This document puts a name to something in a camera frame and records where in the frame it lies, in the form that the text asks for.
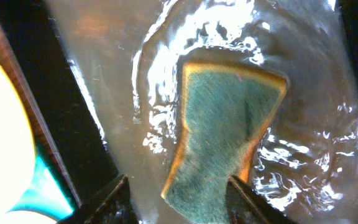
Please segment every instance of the green cloth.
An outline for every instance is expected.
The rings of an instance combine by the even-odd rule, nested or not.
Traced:
[[[194,223],[229,223],[225,191],[247,143],[275,109],[278,89],[235,73],[188,74],[185,157],[166,202]]]

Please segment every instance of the white round object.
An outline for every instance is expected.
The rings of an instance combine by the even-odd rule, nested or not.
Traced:
[[[36,212],[15,211],[0,215],[0,224],[56,224],[56,221]]]
[[[0,213],[10,210],[29,187],[35,146],[28,117],[0,66]]]

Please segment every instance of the water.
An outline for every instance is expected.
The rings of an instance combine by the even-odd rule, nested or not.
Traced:
[[[290,83],[249,184],[301,223],[358,223],[358,89],[334,2],[49,3],[142,223],[187,223],[160,192],[179,138],[179,66],[208,57]]]

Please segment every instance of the wet surface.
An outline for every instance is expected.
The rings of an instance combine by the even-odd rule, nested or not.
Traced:
[[[358,90],[331,2],[49,3],[144,223],[186,223],[160,192],[180,138],[180,60],[191,58],[285,77],[288,94],[255,153],[249,184],[300,223],[358,223]]]

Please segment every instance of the teal fabric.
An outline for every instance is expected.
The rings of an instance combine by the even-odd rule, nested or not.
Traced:
[[[274,109],[280,92],[237,74],[199,72],[187,79],[185,158],[165,195],[194,223],[229,223],[227,180],[247,142]]]

